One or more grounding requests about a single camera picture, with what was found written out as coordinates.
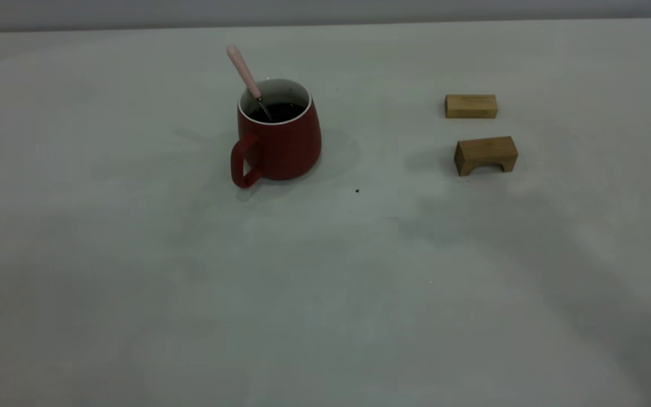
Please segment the red mug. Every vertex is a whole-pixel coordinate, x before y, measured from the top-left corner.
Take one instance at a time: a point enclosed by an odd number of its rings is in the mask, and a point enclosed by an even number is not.
[[[293,103],[306,106],[296,118],[281,123],[265,123],[248,114],[260,107],[249,91],[237,104],[240,140],[230,154],[230,173],[240,188],[248,188],[259,178],[291,180],[313,168],[320,156],[320,124],[313,97],[302,85],[287,79],[258,82],[267,104]],[[243,164],[250,172],[243,175]]]

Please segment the table surface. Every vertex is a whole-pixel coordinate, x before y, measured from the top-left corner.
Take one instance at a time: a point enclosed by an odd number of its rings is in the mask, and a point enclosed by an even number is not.
[[[232,184],[228,44],[304,177]],[[651,20],[0,34],[0,405],[651,406]]]

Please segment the gray wall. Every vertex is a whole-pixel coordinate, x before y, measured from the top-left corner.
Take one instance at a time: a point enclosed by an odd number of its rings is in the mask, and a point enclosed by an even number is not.
[[[0,0],[0,31],[636,16],[651,0]]]

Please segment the wooden block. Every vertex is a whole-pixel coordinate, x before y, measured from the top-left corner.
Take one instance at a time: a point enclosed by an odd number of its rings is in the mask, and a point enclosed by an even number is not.
[[[446,95],[446,117],[495,119],[499,111],[494,95]]]
[[[519,152],[511,137],[482,138],[458,142],[454,162],[459,175],[465,177],[484,164],[498,164],[504,172],[511,172],[518,156]]]

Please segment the dark liquid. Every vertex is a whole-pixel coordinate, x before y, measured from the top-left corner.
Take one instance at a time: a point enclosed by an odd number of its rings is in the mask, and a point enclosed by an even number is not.
[[[273,116],[273,123],[287,122],[290,119],[297,118],[300,113],[303,113],[305,110],[304,107],[298,106],[297,104],[292,103],[274,103],[266,104],[268,111]],[[259,107],[253,113],[248,114],[251,119],[257,120],[259,122],[270,123],[268,115],[263,111],[263,108]]]

